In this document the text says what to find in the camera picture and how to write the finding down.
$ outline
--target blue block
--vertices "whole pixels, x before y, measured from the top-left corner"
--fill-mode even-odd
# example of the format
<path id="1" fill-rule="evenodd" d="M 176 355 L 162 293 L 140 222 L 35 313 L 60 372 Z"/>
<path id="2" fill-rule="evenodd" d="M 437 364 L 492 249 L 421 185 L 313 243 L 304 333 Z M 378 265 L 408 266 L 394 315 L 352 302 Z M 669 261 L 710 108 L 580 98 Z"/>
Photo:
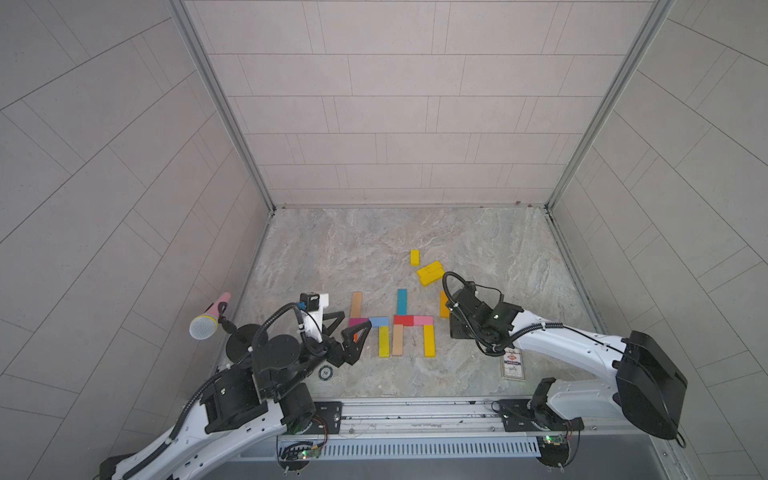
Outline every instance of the blue block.
<path id="1" fill-rule="evenodd" d="M 368 320 L 371 321 L 371 326 L 389 326 L 388 316 L 371 316 Z"/>
<path id="2" fill-rule="evenodd" d="M 397 290 L 397 314 L 408 315 L 408 290 Z"/>

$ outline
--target ventilation grille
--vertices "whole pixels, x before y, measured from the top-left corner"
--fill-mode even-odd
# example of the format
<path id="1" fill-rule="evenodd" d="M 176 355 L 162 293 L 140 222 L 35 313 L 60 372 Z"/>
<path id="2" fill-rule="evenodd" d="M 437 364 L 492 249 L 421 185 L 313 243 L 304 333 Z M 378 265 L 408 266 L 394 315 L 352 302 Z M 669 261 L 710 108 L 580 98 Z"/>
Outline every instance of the ventilation grille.
<path id="1" fill-rule="evenodd" d="M 281 439 L 280 451 L 290 445 Z M 538 457 L 536 437 L 464 439 L 332 439 L 319 460 Z"/>

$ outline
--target microphone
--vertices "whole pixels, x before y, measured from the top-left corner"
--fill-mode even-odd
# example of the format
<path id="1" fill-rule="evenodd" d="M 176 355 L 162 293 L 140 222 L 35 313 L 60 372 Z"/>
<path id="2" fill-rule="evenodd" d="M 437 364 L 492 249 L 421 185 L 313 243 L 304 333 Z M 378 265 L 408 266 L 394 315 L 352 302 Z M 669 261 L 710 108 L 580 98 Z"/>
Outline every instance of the microphone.
<path id="1" fill-rule="evenodd" d="M 227 302 L 230 301 L 232 295 L 228 292 L 222 293 L 218 300 L 216 300 L 202 315 L 196 316 L 190 323 L 190 335 L 195 340 L 209 339 L 216 333 L 216 329 L 219 326 L 219 318 L 221 317 L 222 323 L 228 322 L 226 317 L 222 314 L 227 309 Z"/>

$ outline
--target sticker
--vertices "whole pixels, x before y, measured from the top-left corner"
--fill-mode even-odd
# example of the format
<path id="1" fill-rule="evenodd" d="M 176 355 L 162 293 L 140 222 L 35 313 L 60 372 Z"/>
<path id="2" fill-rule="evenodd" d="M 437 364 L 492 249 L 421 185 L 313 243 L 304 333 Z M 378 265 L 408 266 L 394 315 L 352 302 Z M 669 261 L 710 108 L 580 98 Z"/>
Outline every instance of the sticker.
<path id="1" fill-rule="evenodd" d="M 525 380 L 523 374 L 523 354 L 520 349 L 505 348 L 502 356 L 502 377 L 513 380 Z"/>

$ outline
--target wall tile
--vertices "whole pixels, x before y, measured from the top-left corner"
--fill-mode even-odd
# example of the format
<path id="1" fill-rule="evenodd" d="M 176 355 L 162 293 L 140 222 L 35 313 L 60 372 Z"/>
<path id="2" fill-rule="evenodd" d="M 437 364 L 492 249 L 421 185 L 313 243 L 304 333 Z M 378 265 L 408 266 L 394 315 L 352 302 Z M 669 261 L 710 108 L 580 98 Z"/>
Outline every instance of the wall tile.
<path id="1" fill-rule="evenodd" d="M 655 225 L 651 224 L 638 238 L 629 244 L 629 247 L 624 249 L 624 255 L 627 256 L 629 261 L 632 261 L 638 253 L 642 252 L 645 247 L 650 245 L 650 242 L 656 240 L 656 237 L 659 235 L 661 235 L 659 230 Z"/>
<path id="2" fill-rule="evenodd" d="M 555 3 L 451 4 L 445 53 L 540 54 Z"/>
<path id="3" fill-rule="evenodd" d="M 264 170 L 276 189 L 339 188 L 333 165 L 267 165 Z"/>
<path id="4" fill-rule="evenodd" d="M 595 217 L 598 217 L 598 209 L 592 204 L 584 188 L 578 182 L 570 182 L 563 192 L 562 201 L 576 223 L 580 232 L 584 232 Z"/>
<path id="5" fill-rule="evenodd" d="M 366 202 L 362 189 L 301 189 L 291 190 L 296 205 L 363 205 Z"/>
<path id="6" fill-rule="evenodd" d="M 746 246 L 713 267 L 712 270 L 697 278 L 697 280 L 701 287 L 704 288 L 704 291 L 709 293 L 762 261 L 754 250 Z"/>
<path id="7" fill-rule="evenodd" d="M 210 179 L 198 200 L 217 226 L 221 227 L 224 223 L 224 219 L 227 218 L 230 208 L 248 178 L 245 165 L 237 151 L 233 149 L 214 177 Z"/>
<path id="8" fill-rule="evenodd" d="M 616 112 L 673 167 L 706 134 L 709 123 L 641 73 L 635 73 Z"/>
<path id="9" fill-rule="evenodd" d="M 131 413 L 128 414 L 128 418 L 125 420 L 123 429 L 131 430 L 132 432 L 147 433 L 157 437 L 163 432 L 164 423 L 165 417 L 161 415 L 155 415 L 154 413 L 131 409 Z"/>
<path id="10" fill-rule="evenodd" d="M 258 165 L 291 165 L 293 154 L 285 134 L 245 135 L 253 159 Z"/>
<path id="11" fill-rule="evenodd" d="M 649 7 L 645 2 L 575 2 L 555 53 L 624 55 Z"/>
<path id="12" fill-rule="evenodd" d="M 738 452 L 699 454 L 704 470 L 709 475 L 751 475 L 758 473 L 750 456 L 744 450 Z"/>
<path id="13" fill-rule="evenodd" d="M 252 134 L 328 131 L 321 97 L 238 97 L 237 104 Z"/>
<path id="14" fill-rule="evenodd" d="M 678 166 L 682 177 L 762 258 L 768 258 L 768 167 L 713 128 Z"/>
<path id="15" fill-rule="evenodd" d="M 419 188 L 422 184 L 421 165 L 347 165 L 346 172 L 350 188 Z"/>
<path id="16" fill-rule="evenodd" d="M 426 204 L 442 202 L 442 188 L 374 188 L 366 189 L 366 204 Z"/>
<path id="17" fill-rule="evenodd" d="M 680 347 L 680 337 L 675 337 L 667 322 L 659 322 L 645 333 L 656 340 L 688 381 L 680 422 L 693 451 L 701 455 L 741 450 L 739 439 Z"/>
<path id="18" fill-rule="evenodd" d="M 483 134 L 476 162 L 479 164 L 543 164 L 556 134 Z"/>
<path id="19" fill-rule="evenodd" d="M 442 97 L 437 131 L 514 132 L 523 102 L 521 97 Z"/>
<path id="20" fill-rule="evenodd" d="M 157 252 L 120 225 L 16 356 L 8 374 L 80 392 L 159 261 Z"/>
<path id="21" fill-rule="evenodd" d="M 160 255 L 165 253 L 165 250 L 168 248 L 168 242 L 141 215 L 137 214 L 136 210 L 128 212 L 123 222 L 145 242 L 149 243 L 150 247 L 154 248 L 154 251 Z"/>
<path id="22" fill-rule="evenodd" d="M 74 67 L 74 62 L 21 0 L 0 8 L 0 108 Z"/>
<path id="23" fill-rule="evenodd" d="M 583 133 L 599 103 L 599 97 L 539 97 L 526 131 L 542 134 Z"/>
<path id="24" fill-rule="evenodd" d="M 648 216 L 607 164 L 585 190 L 622 250 L 650 226 Z"/>
<path id="25" fill-rule="evenodd" d="M 647 282 L 644 286 L 644 282 L 632 269 L 632 264 L 624 256 L 624 252 L 621 251 L 621 247 L 611 235 L 607 225 L 602 226 L 595 233 L 587 242 L 587 246 L 627 321 L 631 322 L 638 318 L 654 305 L 653 299 L 645 290 Z"/>
<path id="26" fill-rule="evenodd" d="M 29 330 L 0 320 L 0 370 L 5 370 L 31 336 Z"/>
<path id="27" fill-rule="evenodd" d="M 462 164 L 468 145 L 469 134 L 387 134 L 386 161 L 389 164 Z"/>
<path id="28" fill-rule="evenodd" d="M 594 149 L 621 181 L 629 177 L 648 148 L 645 140 L 615 111 L 611 112 L 594 141 Z"/>
<path id="29" fill-rule="evenodd" d="M 64 418 L 77 397 L 52 386 L 0 376 L 0 407 Z"/>
<path id="30" fill-rule="evenodd" d="M 214 245 L 210 248 L 210 252 L 202 268 L 200 268 L 200 275 L 217 290 L 223 288 L 224 280 L 227 279 L 232 260 L 234 260 L 247 226 L 246 221 L 237 213 L 236 209 L 230 210 L 219 236 L 216 237 Z"/>
<path id="31" fill-rule="evenodd" d="M 694 276 L 746 245 L 662 158 L 648 168 L 632 195 Z"/>
<path id="32" fill-rule="evenodd" d="M 87 478 L 109 455 L 158 348 L 118 331 L 30 478 Z"/>
<path id="33" fill-rule="evenodd" d="M 302 134 L 299 143 L 307 164 L 374 164 L 374 134 Z"/>
<path id="34" fill-rule="evenodd" d="M 587 264 L 581 271 L 581 275 L 584 277 L 584 285 L 587 287 L 592 301 L 606 323 L 608 332 L 613 335 L 629 335 L 631 329 L 627 325 L 627 320 L 594 260 Z"/>
<path id="35" fill-rule="evenodd" d="M 38 89 L 25 102 L 74 151 L 90 159 L 161 95 L 138 52 L 126 42 Z"/>
<path id="36" fill-rule="evenodd" d="M 768 63 L 766 15 L 768 5 L 759 0 L 710 0 L 691 28 Z"/>
<path id="37" fill-rule="evenodd" d="M 35 11 L 35 15 L 75 64 L 79 65 L 91 57 L 48 0 L 27 0 L 27 5 Z"/>
<path id="38" fill-rule="evenodd" d="M 218 112 L 200 127 L 200 136 L 218 165 L 221 165 L 227 155 L 232 153 L 232 140 Z"/>
<path id="39" fill-rule="evenodd" d="M 197 147 L 188 141 L 134 209 L 170 243 L 212 176 Z"/>
<path id="40" fill-rule="evenodd" d="M 602 97 L 614 79 L 622 55 L 576 55 L 559 95 Z"/>
<path id="41" fill-rule="evenodd" d="M 224 94 L 229 96 L 252 95 L 248 80 L 240 63 L 239 55 L 208 55 Z"/>
<path id="42" fill-rule="evenodd" d="M 336 97 L 335 100 L 342 133 L 394 134 L 426 129 L 427 97 Z"/>
<path id="43" fill-rule="evenodd" d="M 663 237 L 651 242 L 632 265 L 694 366 L 746 350 Z"/>
<path id="44" fill-rule="evenodd" d="M 462 95 L 557 95 L 572 57 L 467 55 Z"/>
<path id="45" fill-rule="evenodd" d="M 493 188 L 496 186 L 501 172 L 501 165 L 436 164 L 432 166 L 432 182 L 430 186 L 433 188 Z"/>
<path id="46" fill-rule="evenodd" d="M 710 298 L 763 368 L 768 366 L 768 353 L 762 347 L 768 338 L 763 322 L 766 281 L 768 265 L 759 263 L 710 292 Z"/>
<path id="47" fill-rule="evenodd" d="M 463 55 L 350 55 L 355 95 L 458 95 Z"/>
<path id="48" fill-rule="evenodd" d="M 552 188 L 560 179 L 562 165 L 512 165 L 506 187 Z"/>
<path id="49" fill-rule="evenodd" d="M 650 79 L 685 101 L 725 47 L 674 22 L 665 22 L 640 64 Z"/>
<path id="50" fill-rule="evenodd" d="M 312 53 L 301 2 L 194 2 L 214 53 Z"/>
<path id="51" fill-rule="evenodd" d="M 2 113 L 70 174 L 85 163 L 24 101 L 10 104 Z"/>
<path id="52" fill-rule="evenodd" d="M 581 233 L 576 228 L 576 223 L 574 223 L 571 214 L 568 213 L 568 209 L 563 202 L 559 202 L 552 213 L 558 222 L 563 237 L 565 237 L 565 241 L 568 242 L 568 249 L 571 251 L 576 268 L 581 271 L 592 260 L 592 254 L 589 253 L 587 243 L 581 237 Z"/>
<path id="53" fill-rule="evenodd" d="M 204 122 L 203 109 L 185 81 L 147 109 L 109 146 L 149 187 Z"/>
<path id="54" fill-rule="evenodd" d="M 320 2 L 318 6 L 327 53 L 432 53 L 433 3 Z"/>
<path id="55" fill-rule="evenodd" d="M 157 356 L 147 381 L 141 387 L 134 408 L 155 415 L 169 416 L 184 374 L 187 372 L 197 344 L 189 334 L 189 322 L 210 305 L 198 289 L 189 289 L 189 295 L 175 318 L 168 340 Z"/>
<path id="56" fill-rule="evenodd" d="M 346 55 L 240 55 L 254 95 L 351 95 Z"/>
<path id="57" fill-rule="evenodd" d="M 713 386 L 762 371 L 763 369 L 760 368 L 760 364 L 757 363 L 755 357 L 749 352 L 729 356 L 719 362 L 711 363 L 698 369 L 699 376 L 706 386 Z"/>
<path id="58" fill-rule="evenodd" d="M 56 191 L 70 174 L 0 115 L 0 239 Z"/>
<path id="59" fill-rule="evenodd" d="M 214 238 L 197 217 L 187 217 L 133 310 L 160 328 L 170 330 L 213 243 Z"/>
<path id="60" fill-rule="evenodd" d="M 741 56 L 697 111 L 752 154 L 768 162 L 768 65 Z"/>
<path id="61" fill-rule="evenodd" d="M 128 332 L 140 336 L 149 343 L 159 346 L 160 348 L 163 347 L 165 339 L 168 337 L 168 332 L 134 311 L 128 312 L 128 316 L 125 317 L 122 326 L 123 329 L 126 329 Z"/>
<path id="62" fill-rule="evenodd" d="M 515 201 L 516 188 L 446 188 L 444 204 L 501 204 Z"/>
<path id="63" fill-rule="evenodd" d="M 768 394 L 768 376 L 764 372 L 757 373 L 710 387 L 710 391 L 733 426 L 733 430 L 742 440 L 746 452 L 750 455 L 750 459 L 754 462 L 759 473 L 765 476 L 768 473 L 768 462 L 763 452 L 768 445 L 763 438 L 754 439 L 751 432 L 766 425 L 765 419 L 759 415 L 755 416 L 754 412 L 759 412 L 759 405 Z M 740 460 L 736 468 L 742 470 L 734 469 L 731 472 L 734 475 L 754 473 L 748 472 L 750 468 L 748 460 Z"/>
<path id="64" fill-rule="evenodd" d="M 151 0 L 51 0 L 91 57 L 156 25 L 170 15 Z"/>
<path id="65" fill-rule="evenodd" d="M 61 419 L 0 408 L 0 462 L 8 478 L 27 478 Z"/>
<path id="66" fill-rule="evenodd" d="M 36 329 L 143 192 L 102 150 L 0 243 L 0 304 L 8 321 Z"/>
<path id="67" fill-rule="evenodd" d="M 195 71 L 192 57 L 173 20 L 155 25 L 141 36 L 147 41 L 171 85 L 176 85 Z"/>

